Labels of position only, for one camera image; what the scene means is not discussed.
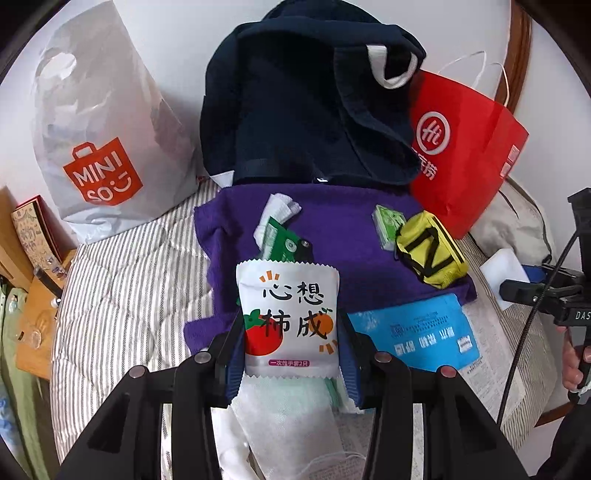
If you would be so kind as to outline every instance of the bed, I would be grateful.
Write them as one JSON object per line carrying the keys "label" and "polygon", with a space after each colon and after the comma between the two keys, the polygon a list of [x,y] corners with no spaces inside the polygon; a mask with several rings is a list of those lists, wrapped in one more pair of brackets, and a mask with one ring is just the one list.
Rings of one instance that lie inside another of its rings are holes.
{"label": "bed", "polygon": [[[212,314],[209,260],[196,240],[193,209],[216,192],[217,186],[206,181],[162,217],[78,249],[53,351],[51,411],[60,461],[130,367],[143,364],[155,371],[188,356],[184,324]],[[460,246],[479,293],[471,304],[474,312],[493,312],[514,351],[528,309],[513,305],[500,311],[478,269],[485,256],[470,236]],[[477,322],[477,316],[469,314],[470,321]],[[525,398],[504,424],[516,449],[538,420],[557,378],[540,322],[531,328],[519,370]],[[165,410],[163,478],[170,478],[169,434],[170,410]]]}

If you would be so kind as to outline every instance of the yellow pouch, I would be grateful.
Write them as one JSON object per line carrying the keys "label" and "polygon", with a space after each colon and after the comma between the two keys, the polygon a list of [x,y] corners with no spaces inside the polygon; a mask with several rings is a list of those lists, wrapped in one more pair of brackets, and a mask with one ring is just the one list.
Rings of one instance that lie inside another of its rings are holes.
{"label": "yellow pouch", "polygon": [[446,288],[468,273],[460,248],[432,213],[412,217],[401,227],[396,243],[402,263],[435,288]]}

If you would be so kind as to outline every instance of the striped mattress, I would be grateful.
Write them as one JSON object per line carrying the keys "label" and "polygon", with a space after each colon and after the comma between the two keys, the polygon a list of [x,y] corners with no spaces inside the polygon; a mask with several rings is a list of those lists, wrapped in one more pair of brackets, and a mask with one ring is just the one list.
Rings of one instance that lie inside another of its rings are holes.
{"label": "striped mattress", "polygon": [[[193,209],[214,198],[217,186],[202,183],[192,197],[162,217],[120,235],[78,249],[59,311],[53,371],[51,415],[60,461],[123,375],[134,365],[150,371],[178,365],[189,351],[186,322],[212,314],[209,260],[199,247]],[[467,236],[460,246],[470,274],[497,309],[512,349],[528,309],[502,312],[485,285],[485,257]],[[534,322],[520,363],[526,397],[505,423],[518,448],[538,420],[556,383],[556,369],[540,322]],[[171,478],[170,409],[162,432],[163,478]]]}

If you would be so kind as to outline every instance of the white plastic bag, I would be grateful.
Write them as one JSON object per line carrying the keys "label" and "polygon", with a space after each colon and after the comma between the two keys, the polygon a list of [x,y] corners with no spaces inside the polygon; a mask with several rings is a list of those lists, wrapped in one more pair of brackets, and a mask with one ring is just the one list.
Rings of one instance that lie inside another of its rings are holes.
{"label": "white plastic bag", "polygon": [[37,163],[80,242],[149,222],[195,192],[203,167],[113,2],[56,30],[33,95]]}

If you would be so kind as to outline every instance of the white label sticker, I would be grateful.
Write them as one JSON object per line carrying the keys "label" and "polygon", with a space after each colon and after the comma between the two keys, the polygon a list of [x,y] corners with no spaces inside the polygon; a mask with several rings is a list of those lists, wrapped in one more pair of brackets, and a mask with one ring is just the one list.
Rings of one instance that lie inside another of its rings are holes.
{"label": "white label sticker", "polygon": [[460,338],[457,341],[457,345],[460,348],[460,353],[466,353],[468,350],[470,350],[472,348],[472,340],[470,339],[470,335]]}
{"label": "white label sticker", "polygon": [[515,145],[513,145],[511,147],[511,151],[509,152],[509,161],[511,163],[515,163],[515,160],[517,160],[517,157],[519,157],[519,148],[517,148]]}
{"label": "white label sticker", "polygon": [[501,178],[505,178],[507,176],[507,174],[509,173],[511,169],[511,164],[505,162],[505,165],[503,165],[503,168],[501,169]]}

